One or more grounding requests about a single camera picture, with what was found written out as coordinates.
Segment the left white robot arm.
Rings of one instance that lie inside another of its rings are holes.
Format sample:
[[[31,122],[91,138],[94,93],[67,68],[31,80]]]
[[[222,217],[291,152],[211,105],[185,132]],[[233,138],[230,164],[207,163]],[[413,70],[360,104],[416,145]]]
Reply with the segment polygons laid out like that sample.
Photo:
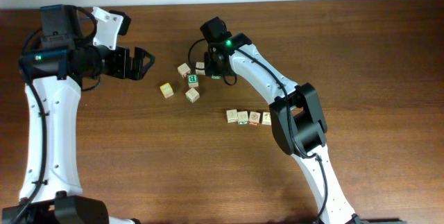
[[[117,223],[105,203],[86,198],[76,162],[76,117],[83,79],[141,80],[155,57],[120,47],[131,19],[121,11],[45,6],[42,25],[24,42],[18,62],[29,108],[28,159],[19,203],[3,223]]]

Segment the wooden K 9 block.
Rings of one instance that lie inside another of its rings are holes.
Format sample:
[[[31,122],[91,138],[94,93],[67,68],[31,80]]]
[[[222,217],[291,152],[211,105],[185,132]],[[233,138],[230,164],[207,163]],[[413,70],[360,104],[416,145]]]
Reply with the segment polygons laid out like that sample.
[[[262,125],[271,125],[271,114],[269,112],[262,113]]]

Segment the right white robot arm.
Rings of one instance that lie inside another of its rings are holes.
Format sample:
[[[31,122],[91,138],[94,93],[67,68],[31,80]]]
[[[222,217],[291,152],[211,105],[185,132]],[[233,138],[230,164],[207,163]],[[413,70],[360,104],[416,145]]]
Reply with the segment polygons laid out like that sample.
[[[332,168],[327,124],[315,88],[282,75],[246,35],[233,35],[219,17],[205,22],[200,31],[208,44],[206,73],[242,77],[268,103],[273,137],[298,163],[315,198],[315,223],[360,223]]]

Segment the wooden red I block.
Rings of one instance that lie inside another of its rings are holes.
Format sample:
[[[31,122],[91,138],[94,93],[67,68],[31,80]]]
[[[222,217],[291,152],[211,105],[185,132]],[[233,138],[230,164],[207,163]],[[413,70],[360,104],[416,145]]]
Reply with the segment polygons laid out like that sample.
[[[250,125],[259,125],[261,114],[259,112],[250,112],[248,123]]]

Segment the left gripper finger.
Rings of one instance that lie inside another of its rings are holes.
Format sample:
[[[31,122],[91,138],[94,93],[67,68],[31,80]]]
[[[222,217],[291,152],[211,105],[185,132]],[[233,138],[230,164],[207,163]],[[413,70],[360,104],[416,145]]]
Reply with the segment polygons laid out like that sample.
[[[145,49],[135,47],[134,59],[142,61],[144,58],[148,58],[150,61],[155,60],[155,56],[150,54]]]
[[[144,64],[142,58],[133,58],[132,69],[129,79],[141,80],[147,73],[147,71],[154,65],[155,58],[150,58],[147,64]]]

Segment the wooden D block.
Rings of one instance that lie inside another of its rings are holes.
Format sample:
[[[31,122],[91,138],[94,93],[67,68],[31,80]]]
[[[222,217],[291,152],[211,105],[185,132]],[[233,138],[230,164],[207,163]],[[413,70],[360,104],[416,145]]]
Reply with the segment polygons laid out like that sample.
[[[237,119],[239,125],[245,125],[249,122],[249,116],[247,111],[240,111],[237,113]]]

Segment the wooden block green edge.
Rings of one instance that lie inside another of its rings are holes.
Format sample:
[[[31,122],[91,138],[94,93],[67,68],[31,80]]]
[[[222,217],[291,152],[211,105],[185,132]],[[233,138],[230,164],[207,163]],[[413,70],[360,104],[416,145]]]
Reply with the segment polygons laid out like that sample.
[[[211,79],[218,79],[218,80],[220,80],[220,79],[221,79],[221,76],[215,76],[215,75],[212,75],[212,76],[211,76]]]

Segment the wooden dog block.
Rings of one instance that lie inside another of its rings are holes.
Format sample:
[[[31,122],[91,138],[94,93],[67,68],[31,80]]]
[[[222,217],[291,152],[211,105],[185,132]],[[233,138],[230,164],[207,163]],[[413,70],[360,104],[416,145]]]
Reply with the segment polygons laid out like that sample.
[[[227,110],[226,111],[228,123],[238,122],[238,112],[237,110]]]

